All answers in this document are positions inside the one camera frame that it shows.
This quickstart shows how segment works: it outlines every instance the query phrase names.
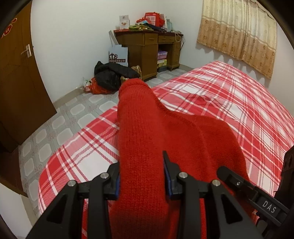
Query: red knit fabric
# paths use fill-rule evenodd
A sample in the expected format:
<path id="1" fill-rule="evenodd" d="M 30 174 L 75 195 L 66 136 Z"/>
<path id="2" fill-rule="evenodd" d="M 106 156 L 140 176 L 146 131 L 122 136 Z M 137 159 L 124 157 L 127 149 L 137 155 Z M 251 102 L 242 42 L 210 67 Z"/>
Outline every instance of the red knit fabric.
<path id="1" fill-rule="evenodd" d="M 227 123 L 172 112 L 139 79 L 121 86 L 118 121 L 120 195 L 109 214 L 114 239 L 176 238 L 180 204 L 165 196 L 163 150 L 197 180 L 216 179 L 222 165 L 249 180 L 244 156 Z M 204 239 L 203 202 L 201 222 Z"/>

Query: door handle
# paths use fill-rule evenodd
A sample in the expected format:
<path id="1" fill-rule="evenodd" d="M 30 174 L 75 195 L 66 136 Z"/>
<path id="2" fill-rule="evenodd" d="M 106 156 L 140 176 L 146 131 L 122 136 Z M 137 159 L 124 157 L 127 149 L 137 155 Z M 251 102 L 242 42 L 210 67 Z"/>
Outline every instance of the door handle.
<path id="1" fill-rule="evenodd" d="M 31 48 L 30 48 L 30 44 L 27 44 L 27 45 L 26 45 L 26 49 L 25 49 L 20 55 L 22 55 L 22 54 L 25 53 L 25 52 L 26 52 L 26 55 L 28 56 L 28 58 L 32 56 L 32 52 L 31 52 Z"/>

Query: red and white plaid fabric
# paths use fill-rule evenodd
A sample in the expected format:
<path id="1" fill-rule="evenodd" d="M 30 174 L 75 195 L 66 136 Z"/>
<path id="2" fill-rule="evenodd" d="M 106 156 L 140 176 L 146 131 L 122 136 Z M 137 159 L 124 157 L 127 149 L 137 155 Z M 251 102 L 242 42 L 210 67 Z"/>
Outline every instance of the red and white plaid fabric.
<path id="1" fill-rule="evenodd" d="M 164 82 L 153 92 L 170 110 L 226 121 L 244 153 L 250 180 L 274 194 L 284 154 L 294 144 L 294 119 L 267 89 L 216 61 Z M 39 179 L 41 213 L 69 180 L 92 180 L 117 162 L 118 130 L 115 106 L 52 155 Z"/>

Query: floral curtain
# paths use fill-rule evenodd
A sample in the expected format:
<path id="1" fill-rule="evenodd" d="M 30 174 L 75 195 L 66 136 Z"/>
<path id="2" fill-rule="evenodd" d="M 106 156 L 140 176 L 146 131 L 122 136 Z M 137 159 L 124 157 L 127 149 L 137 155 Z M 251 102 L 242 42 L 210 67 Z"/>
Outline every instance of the floral curtain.
<path id="1" fill-rule="evenodd" d="M 277 23 L 255 0 L 203 0 L 197 42 L 272 77 Z"/>

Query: metal screw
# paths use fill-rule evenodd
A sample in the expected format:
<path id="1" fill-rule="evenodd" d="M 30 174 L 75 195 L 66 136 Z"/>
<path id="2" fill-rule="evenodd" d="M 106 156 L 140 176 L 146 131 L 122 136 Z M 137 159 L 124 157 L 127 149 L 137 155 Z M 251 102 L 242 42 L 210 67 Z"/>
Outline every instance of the metal screw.
<path id="1" fill-rule="evenodd" d="M 186 177 L 188 177 L 188 174 L 186 172 L 180 172 L 179 177 L 186 178 Z"/>
<path id="2" fill-rule="evenodd" d="M 217 179 L 215 179 L 215 180 L 212 180 L 212 184 L 213 184 L 214 186 L 218 187 L 218 186 L 221 184 L 221 182 L 218 181 Z"/>
<path id="3" fill-rule="evenodd" d="M 100 177 L 103 179 L 107 179 L 109 177 L 109 173 L 103 172 L 102 174 L 100 174 Z"/>
<path id="4" fill-rule="evenodd" d="M 70 186 L 70 187 L 72 187 L 72 186 L 76 185 L 76 181 L 75 180 L 69 180 L 67 182 L 67 185 Z"/>

